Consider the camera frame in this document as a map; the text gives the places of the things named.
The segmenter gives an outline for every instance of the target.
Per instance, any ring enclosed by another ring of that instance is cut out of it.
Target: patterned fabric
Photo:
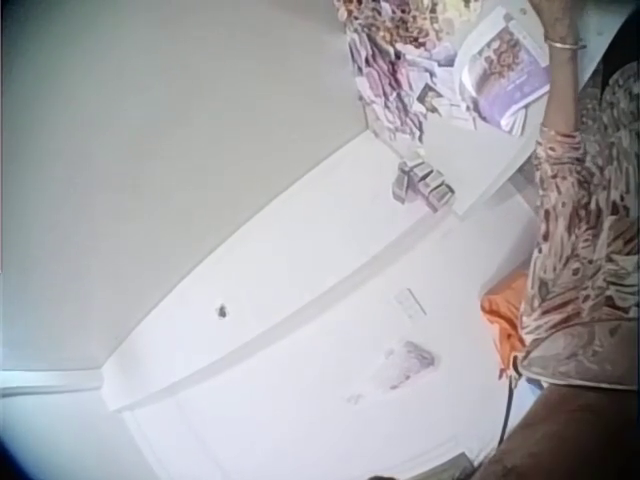
[[[521,311],[520,372],[549,383],[638,386],[638,63],[581,92],[579,133],[542,129],[541,225]]]

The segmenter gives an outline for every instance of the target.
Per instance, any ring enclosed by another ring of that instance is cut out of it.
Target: hand
[[[579,0],[529,0],[542,22],[546,38],[575,44],[579,41],[576,10]]]

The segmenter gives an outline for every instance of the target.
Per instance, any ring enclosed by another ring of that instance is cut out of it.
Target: orange fabric
[[[491,289],[480,303],[485,318],[496,327],[494,342],[502,363],[500,377],[511,371],[513,354],[524,349],[518,325],[526,288],[527,272],[517,271]]]

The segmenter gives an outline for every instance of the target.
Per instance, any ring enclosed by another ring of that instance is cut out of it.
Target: white ceiling
[[[4,368],[102,365],[364,130],[331,0],[9,3]]]

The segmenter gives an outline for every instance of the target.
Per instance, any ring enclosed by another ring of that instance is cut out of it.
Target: bangle
[[[560,48],[562,50],[582,50],[587,47],[584,43],[561,43],[554,42],[553,40],[549,40],[548,38],[544,39],[544,43],[546,43],[550,47]]]

